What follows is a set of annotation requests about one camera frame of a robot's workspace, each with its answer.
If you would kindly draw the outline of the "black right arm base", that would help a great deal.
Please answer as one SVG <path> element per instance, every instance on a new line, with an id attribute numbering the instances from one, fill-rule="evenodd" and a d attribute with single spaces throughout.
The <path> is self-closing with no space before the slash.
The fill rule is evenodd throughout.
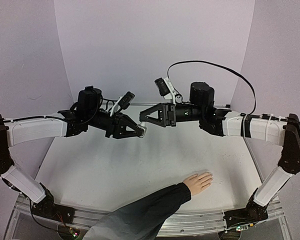
<path id="1" fill-rule="evenodd" d="M 269 217 L 267 208 L 267 204 L 261 206 L 251 198 L 244 208 L 227 210 L 224 213 L 223 219 L 225 220 L 226 228 L 229 230 L 267 220 Z"/>

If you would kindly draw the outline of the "white nail polish cap brush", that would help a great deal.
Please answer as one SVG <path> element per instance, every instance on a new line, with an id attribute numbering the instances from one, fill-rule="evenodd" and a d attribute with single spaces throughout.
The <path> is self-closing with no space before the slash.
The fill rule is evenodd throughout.
<path id="1" fill-rule="evenodd" d="M 138 126 L 140 128 L 145 128 L 146 127 L 146 122 L 140 122 Z"/>

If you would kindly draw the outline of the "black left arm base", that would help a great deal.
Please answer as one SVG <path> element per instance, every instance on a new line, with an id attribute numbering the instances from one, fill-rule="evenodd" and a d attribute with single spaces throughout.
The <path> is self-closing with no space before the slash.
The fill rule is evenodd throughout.
<path id="1" fill-rule="evenodd" d="M 30 207 L 31 213 L 35 216 L 71 224 L 74 219 L 75 209 L 73 207 L 56 204 L 51 192 L 42 184 L 45 197 Z"/>

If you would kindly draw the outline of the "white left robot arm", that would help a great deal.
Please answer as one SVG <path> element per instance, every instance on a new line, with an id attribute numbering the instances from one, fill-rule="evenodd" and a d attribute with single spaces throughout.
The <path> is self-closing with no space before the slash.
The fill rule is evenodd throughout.
<path id="1" fill-rule="evenodd" d="M 100 89 L 87 86 L 70 109 L 52 114 L 20 118 L 0 115 L 0 178 L 23 193 L 46 218 L 54 218 L 58 208 L 49 190 L 34 179 L 54 138 L 74 137 L 89 127 L 103 130 L 105 137 L 124 139 L 142 137 L 145 128 L 122 111 L 135 95 L 128 91 L 112 101 L 110 110 L 102 107 L 106 98 Z"/>

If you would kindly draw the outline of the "mannequin hand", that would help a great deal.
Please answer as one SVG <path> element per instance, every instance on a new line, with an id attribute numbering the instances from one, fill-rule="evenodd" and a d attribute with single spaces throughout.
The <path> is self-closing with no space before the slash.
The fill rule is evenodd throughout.
<path id="1" fill-rule="evenodd" d="M 213 174 L 205 172 L 187 177 L 183 183 L 188 187 L 191 196 L 195 196 L 210 187 L 213 181 Z"/>

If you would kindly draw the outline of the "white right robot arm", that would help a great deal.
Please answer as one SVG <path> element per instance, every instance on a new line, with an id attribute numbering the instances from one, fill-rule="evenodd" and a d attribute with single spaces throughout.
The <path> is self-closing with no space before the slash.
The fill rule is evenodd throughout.
<path id="1" fill-rule="evenodd" d="M 142 112 L 139 120 L 161 127 L 197 121 L 201 130 L 218 137 L 241 137 L 264 142 L 281 151 L 277 166 L 253 194 L 252 202 L 265 207 L 288 180 L 300 172 L 300 121 L 272 114 L 246 114 L 217 108 L 215 90 L 205 82 L 190 85 L 189 102 L 176 103 L 177 92 L 169 79 L 155 81 L 160 95 L 169 102 L 158 103 Z"/>

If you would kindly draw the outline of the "dark sleeved forearm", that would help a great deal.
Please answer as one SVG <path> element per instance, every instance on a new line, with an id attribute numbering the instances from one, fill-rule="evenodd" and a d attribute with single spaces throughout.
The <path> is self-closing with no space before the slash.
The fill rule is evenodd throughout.
<path id="1" fill-rule="evenodd" d="M 184 183 L 158 190 L 102 217 L 84 240 L 154 240 L 163 223 L 191 200 Z"/>

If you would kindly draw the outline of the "glitter nail polish bottle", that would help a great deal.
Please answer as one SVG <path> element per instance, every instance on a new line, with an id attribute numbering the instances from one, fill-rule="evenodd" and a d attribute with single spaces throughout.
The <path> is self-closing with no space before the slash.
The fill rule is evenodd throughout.
<path id="1" fill-rule="evenodd" d="M 147 133 L 147 127 L 146 126 L 140 126 L 140 129 L 141 129 L 141 133 L 140 133 L 140 136 L 139 136 L 139 138 L 144 138 L 145 137 L 145 135 L 146 135 L 146 133 Z"/>

